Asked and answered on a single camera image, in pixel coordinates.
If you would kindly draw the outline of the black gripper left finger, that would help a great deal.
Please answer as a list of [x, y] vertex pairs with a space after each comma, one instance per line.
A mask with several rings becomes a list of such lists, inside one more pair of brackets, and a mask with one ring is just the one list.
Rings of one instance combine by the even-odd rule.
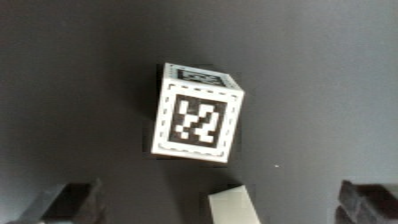
[[14, 224], [108, 224], [101, 180], [44, 190]]

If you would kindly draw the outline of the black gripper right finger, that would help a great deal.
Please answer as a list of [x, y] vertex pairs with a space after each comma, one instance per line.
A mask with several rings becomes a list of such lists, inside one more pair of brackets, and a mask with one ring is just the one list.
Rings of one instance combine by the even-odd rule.
[[398, 224], [398, 197], [380, 184], [341, 182], [334, 224]]

